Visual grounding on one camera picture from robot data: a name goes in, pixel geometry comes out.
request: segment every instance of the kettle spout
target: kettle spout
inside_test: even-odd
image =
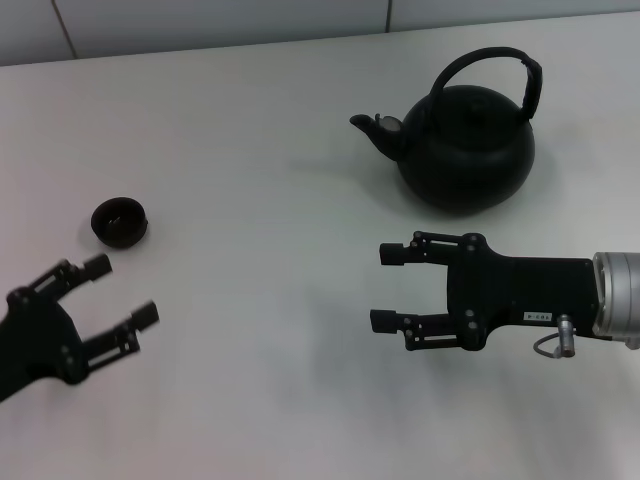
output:
[[[380,114],[377,114],[375,119],[368,115],[354,115],[349,122],[362,130],[380,153],[394,162],[402,160],[404,129],[400,120],[394,117],[380,118]]]

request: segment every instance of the tile grout line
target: tile grout line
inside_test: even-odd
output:
[[[384,26],[384,33],[389,33],[391,31],[391,13],[393,11],[393,0],[388,0],[387,3],[387,21]]]
[[[53,7],[53,11],[56,13],[56,17],[58,18],[58,23],[60,24],[60,28],[62,29],[62,34],[64,35],[64,38],[67,41],[67,45],[69,45],[69,49],[71,50],[71,56],[74,58],[74,60],[77,60],[78,53],[76,52],[76,49],[73,46],[73,42],[71,41],[71,37],[69,36],[67,27],[64,24],[64,20],[62,20],[62,15],[60,14],[60,10],[58,9],[56,0],[51,0],[51,6]]]

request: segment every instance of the kettle lid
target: kettle lid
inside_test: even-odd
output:
[[[445,88],[431,112],[432,130],[463,150],[488,151],[510,142],[524,124],[520,107],[488,88]]]

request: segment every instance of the white table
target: white table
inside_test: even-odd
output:
[[[423,207],[349,125],[402,117],[475,48],[540,62],[537,157],[471,218]],[[439,313],[445,269],[380,267],[414,230],[511,255],[639,251],[640,14],[541,20],[0,69],[0,291],[103,251],[102,201],[146,241],[64,305],[84,336],[153,298],[142,353],[79,388],[0,405],[0,476],[118,479],[635,479],[640,354],[571,361],[504,328],[479,353],[408,353],[370,308]],[[520,101],[515,60],[457,82]]]

